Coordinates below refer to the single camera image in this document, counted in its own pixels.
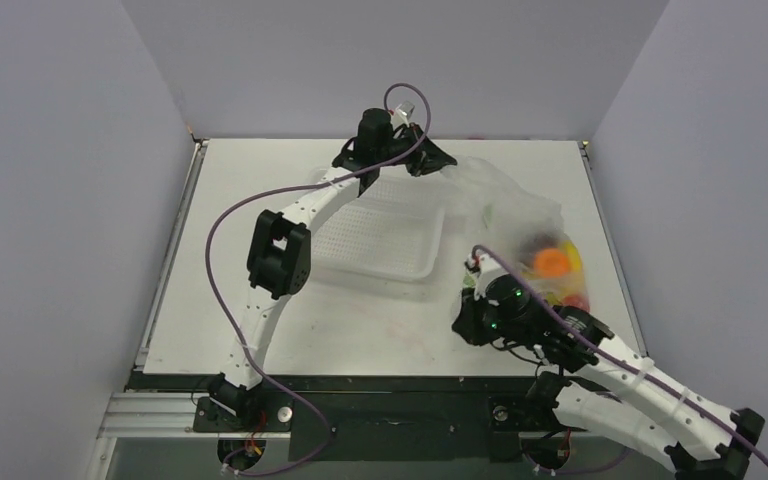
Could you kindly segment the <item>orange fake fruit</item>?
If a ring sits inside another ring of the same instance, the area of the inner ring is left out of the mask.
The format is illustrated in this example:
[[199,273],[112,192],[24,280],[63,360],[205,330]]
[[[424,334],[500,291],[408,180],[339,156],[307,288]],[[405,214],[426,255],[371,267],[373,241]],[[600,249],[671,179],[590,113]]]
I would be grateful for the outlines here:
[[543,278],[557,278],[569,274],[572,265],[567,254],[560,248],[545,248],[535,253],[534,272]]

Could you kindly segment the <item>clear plastic bag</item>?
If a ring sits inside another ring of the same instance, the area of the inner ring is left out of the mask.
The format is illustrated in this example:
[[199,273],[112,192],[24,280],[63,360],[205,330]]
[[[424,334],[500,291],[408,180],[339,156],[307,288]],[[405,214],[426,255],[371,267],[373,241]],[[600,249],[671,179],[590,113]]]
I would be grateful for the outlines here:
[[531,193],[489,161],[461,157],[456,166],[441,170],[455,195],[457,214],[466,219],[465,236],[469,247],[490,247],[539,293],[550,305],[564,306],[565,296],[586,295],[589,299],[585,268],[557,278],[543,278],[533,270],[533,259],[518,254],[519,244],[538,232],[551,233],[557,247],[572,241],[564,228],[561,205]]

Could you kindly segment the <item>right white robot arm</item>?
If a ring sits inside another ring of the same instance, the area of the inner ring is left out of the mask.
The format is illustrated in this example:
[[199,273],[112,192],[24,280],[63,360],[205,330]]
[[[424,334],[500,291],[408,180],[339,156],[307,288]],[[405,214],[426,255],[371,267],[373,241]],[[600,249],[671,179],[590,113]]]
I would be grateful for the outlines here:
[[765,419],[711,402],[664,374],[603,322],[549,305],[510,275],[465,277],[453,331],[468,344],[503,340],[546,365],[524,400],[526,418],[588,430],[656,461],[677,479],[742,479]]

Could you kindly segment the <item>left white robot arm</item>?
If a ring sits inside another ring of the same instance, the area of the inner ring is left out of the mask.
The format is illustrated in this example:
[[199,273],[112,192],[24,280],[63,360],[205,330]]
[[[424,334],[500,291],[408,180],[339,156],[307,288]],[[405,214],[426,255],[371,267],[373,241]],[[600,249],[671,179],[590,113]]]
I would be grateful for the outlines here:
[[246,258],[248,292],[246,307],[254,312],[248,325],[240,325],[223,299],[212,265],[214,238],[223,221],[248,202],[264,198],[255,194],[225,210],[211,226],[205,245],[209,286],[229,321],[240,349],[229,369],[208,384],[210,399],[219,416],[232,429],[245,430],[257,420],[257,392],[262,382],[277,380],[261,368],[278,320],[291,297],[300,292],[312,271],[314,234],[342,207],[361,197],[378,179],[384,167],[402,165],[409,175],[421,177],[456,165],[456,159],[437,146],[427,133],[399,111],[371,108],[314,184],[289,187],[300,193],[291,205],[264,210],[257,217]]

